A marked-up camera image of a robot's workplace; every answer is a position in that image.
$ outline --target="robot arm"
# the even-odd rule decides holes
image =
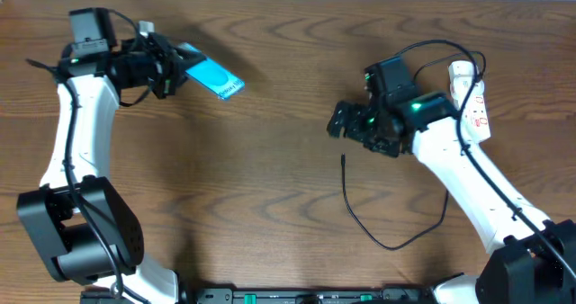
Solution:
[[[365,73],[369,104],[338,103],[328,133],[338,138],[343,130],[344,137],[386,156],[413,153],[453,195],[490,254],[480,276],[462,275],[432,287],[436,302],[572,303],[575,284],[570,272],[541,236],[514,217],[464,154],[455,130],[459,114],[446,95],[422,95],[400,56],[372,65]],[[480,168],[574,266],[574,224],[570,220],[554,224],[535,208],[482,152],[477,132],[467,131],[464,124],[461,128]]]
[[[149,91],[165,98],[185,82],[185,71],[206,57],[197,50],[174,48],[153,32],[140,33],[124,41],[120,51],[112,51],[116,43],[105,9],[73,11],[70,21],[76,38],[74,57],[61,59],[54,71],[77,100],[69,159],[72,184],[116,254],[123,297],[133,302],[178,303],[186,296],[177,275],[144,253],[138,219],[108,181],[110,138],[122,89],[148,84]],[[49,168],[38,191],[20,195],[18,214],[55,280],[114,289],[117,280],[110,261],[87,224],[62,223],[77,214],[77,209],[68,194],[62,162],[73,110],[70,92],[62,82],[58,96],[58,131]],[[111,294],[97,295],[98,299],[106,297]]]

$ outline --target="blue object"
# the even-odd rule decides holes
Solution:
[[[179,48],[201,52],[189,43],[182,43]],[[242,79],[234,76],[223,66],[208,57],[203,62],[186,70],[186,74],[224,100],[244,88]]]

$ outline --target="green connector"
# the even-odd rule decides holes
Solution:
[[[256,304],[256,295],[244,295],[244,304]]]
[[[164,94],[168,94],[169,91],[170,91],[170,79],[167,79],[164,82]]]

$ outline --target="wood grain surface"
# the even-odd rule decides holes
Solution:
[[[413,156],[390,159],[330,139],[340,100],[366,101],[363,69],[415,41],[447,38],[488,58],[492,138],[482,144],[536,206],[576,218],[576,3],[465,0],[5,0],[0,4],[0,302],[77,302],[81,288],[49,277],[15,211],[38,187],[58,123],[49,74],[71,41],[68,11],[117,9],[189,41],[243,78],[223,102],[189,83],[177,96],[120,109],[112,182],[144,229],[146,251],[201,285],[379,287],[479,273],[488,256],[450,201],[445,223],[398,252],[375,246],[437,221],[443,186]],[[120,38],[129,26],[114,19]],[[410,52],[415,70],[454,53]],[[445,67],[425,91],[446,89]],[[139,89],[126,92],[133,100]]]

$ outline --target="black wire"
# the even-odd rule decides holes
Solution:
[[[130,46],[129,51],[135,50],[138,47],[139,42],[142,43],[142,48],[146,49],[146,44],[144,44],[144,42],[142,41],[142,36],[140,35],[140,31],[138,30],[138,26],[136,25],[136,23],[134,23],[134,21],[132,19],[130,19],[128,16],[124,15],[123,13],[120,13],[120,12],[113,10],[113,9],[109,9],[108,12],[118,15],[118,17],[120,17],[124,21],[128,22],[132,26],[132,28],[134,28],[134,41],[132,42],[132,45]]]
[[[126,293],[126,295],[132,297],[133,299],[137,300],[140,303],[143,304],[151,304],[149,300],[146,300],[145,298],[143,298],[142,296],[140,296],[139,294],[137,294],[135,291],[129,289],[128,287],[124,286],[124,292]]]
[[[60,53],[60,58],[70,58],[72,51],[72,43],[67,44],[62,50],[62,53]]]
[[[486,56],[484,56],[484,54],[481,53],[480,51],[470,51],[470,53],[471,53],[471,54],[477,54],[477,55],[480,55],[480,56],[482,57],[482,71],[481,71],[480,74],[479,74],[480,79],[482,79],[482,77],[484,76],[484,73],[486,72]],[[412,77],[412,81],[415,82],[415,81],[416,81],[416,77],[417,77],[417,76],[419,75],[419,73],[420,73],[422,70],[424,70],[426,67],[434,66],[434,65],[439,64],[440,62],[444,62],[444,61],[449,60],[449,59],[451,59],[451,58],[459,57],[459,56],[462,56],[462,55],[463,55],[462,52],[461,52],[461,53],[455,53],[455,54],[453,54],[453,55],[450,55],[450,56],[447,56],[447,57],[443,57],[443,58],[436,59],[436,60],[434,60],[434,61],[428,62],[427,64],[423,65],[423,66],[420,67],[418,70],[416,70],[416,72],[414,73],[414,77]]]
[[[152,92],[153,89],[154,89],[153,85],[150,83],[149,85],[146,86],[146,90],[144,92],[142,92],[142,94],[136,99],[136,101],[134,101],[133,103],[126,103],[126,102],[120,101],[120,106],[131,107],[131,106],[134,106],[134,105],[144,101],[146,99],[146,97],[148,97],[148,95]]]
[[[78,111],[78,107],[79,107],[77,95],[74,92],[74,90],[72,89],[72,87],[70,87],[70,85],[68,84],[66,79],[63,78],[58,73],[56,68],[48,67],[48,66],[46,66],[46,65],[44,65],[38,61],[30,60],[30,59],[26,59],[26,62],[28,62],[33,67],[38,67],[41,69],[48,70],[54,76],[55,81],[57,83],[63,84],[66,87],[66,90],[68,91],[68,93],[70,94],[70,99],[71,99],[70,104],[71,104],[72,110],[70,113],[70,123],[68,124],[68,131],[67,131],[67,136],[66,136],[66,145],[64,147],[64,160],[62,160],[62,165],[64,166],[64,175],[66,176],[66,181],[68,184],[68,189],[69,189],[72,201],[75,203],[75,205],[80,210],[80,213],[82,214],[82,216],[86,220],[88,227],[90,227],[90,229],[92,230],[92,232],[94,233],[94,235],[98,239],[98,242],[100,242],[100,245],[102,246],[104,252],[106,253],[108,260],[110,261],[110,265],[112,266],[112,270],[114,271],[114,274],[116,275],[116,283],[115,284],[117,285],[116,289],[118,290],[118,291],[114,291],[114,288],[110,288],[110,291],[112,292],[112,295],[115,298],[120,298],[122,296],[122,294],[124,293],[124,283],[122,281],[122,273],[120,272],[120,268],[119,268],[118,262],[116,261],[116,257],[114,256],[112,249],[110,248],[110,245],[108,244],[108,241],[106,241],[102,232],[96,226],[94,219],[92,219],[92,216],[86,210],[86,206],[84,204],[84,202],[86,200],[84,200],[84,198],[82,197],[81,194],[77,193],[76,188],[74,188],[74,182],[72,179],[72,165],[70,164],[70,158],[72,156],[72,140],[74,139],[74,129],[76,126],[77,111]]]
[[[352,219],[354,219],[354,221],[356,221],[356,223],[358,224],[358,226],[360,226],[360,228],[364,231],[364,233],[368,237],[370,237],[370,239],[372,241],[374,241],[374,243],[376,245],[378,245],[379,247],[381,247],[382,249],[389,250],[389,251],[400,250],[404,246],[407,246],[407,245],[411,244],[412,242],[416,241],[419,237],[422,237],[422,236],[426,235],[428,232],[432,231],[433,229],[438,228],[442,224],[442,222],[444,221],[444,217],[446,215],[446,208],[448,206],[448,198],[449,198],[448,191],[446,191],[446,195],[444,198],[444,207],[442,208],[442,215],[440,216],[440,220],[435,225],[433,225],[430,228],[427,228],[424,231],[418,233],[416,236],[411,237],[408,241],[404,242],[403,244],[401,244],[399,246],[386,246],[386,245],[384,245],[382,242],[378,241],[370,232],[368,232],[368,229],[364,226],[364,224],[362,224],[362,222],[360,222],[360,219],[355,215],[354,211],[352,210],[352,207],[350,206],[350,203],[348,202],[348,196],[346,194],[346,169],[345,169],[346,168],[346,155],[345,154],[342,154],[342,157],[340,158],[340,164],[342,165],[342,193],[344,194],[344,203],[346,204],[346,208],[348,209],[348,212],[352,216]]]
[[[573,269],[570,267],[570,265],[566,262],[566,260],[564,260],[563,256],[556,250],[556,248],[550,243],[550,241],[548,241],[548,239],[538,229],[538,227],[526,215],[524,215],[524,213],[522,212],[522,209],[517,207],[516,204],[514,204],[514,202],[512,202],[508,198],[508,196],[506,196],[506,194],[504,194],[504,192],[498,187],[498,185],[496,185],[490,179],[490,177],[484,172],[482,167],[478,164],[476,159],[474,159],[474,157],[473,157],[473,155],[469,149],[470,146],[467,145],[466,142],[464,141],[464,137],[462,135],[462,125],[461,125],[462,117],[464,114],[464,109],[466,107],[466,103],[468,103],[468,99],[470,99],[470,96],[472,95],[473,88],[476,85],[476,83],[479,81],[479,74],[478,74],[478,68],[476,66],[476,60],[472,56],[471,52],[468,51],[467,49],[465,49],[463,46],[461,46],[457,43],[454,43],[452,41],[449,41],[449,40],[425,40],[425,41],[421,41],[421,42],[409,45],[408,47],[406,47],[403,50],[401,50],[400,52],[398,52],[396,55],[400,55],[400,54],[405,53],[411,49],[422,47],[422,46],[425,46],[428,44],[446,44],[446,45],[449,45],[449,46],[454,47],[456,49],[459,49],[468,59],[470,59],[470,62],[472,62],[472,69],[473,69],[472,84],[470,86],[470,89],[468,89],[468,93],[466,94],[466,96],[463,99],[462,106],[460,108],[460,111],[458,112],[458,117],[456,118],[456,136],[458,137],[458,142],[460,143],[460,146],[462,147],[462,151],[466,154],[466,156],[468,157],[468,160],[470,160],[470,163],[476,169],[476,171],[478,171],[480,176],[482,176],[482,178],[492,188],[492,190],[494,190],[494,192],[498,194],[498,196],[502,199],[502,201],[504,201],[504,203],[506,203],[506,205],[512,210],[513,215],[515,217],[518,217],[520,220],[522,220],[522,222],[524,222],[524,224],[526,224],[534,232],[534,234],[542,241],[542,243],[548,249],[548,251],[550,251],[550,253],[553,255],[553,257],[555,257],[556,260],[558,260],[560,262],[562,267],[564,269],[566,269],[568,274],[573,278],[573,280],[576,281],[576,273],[573,271]]]

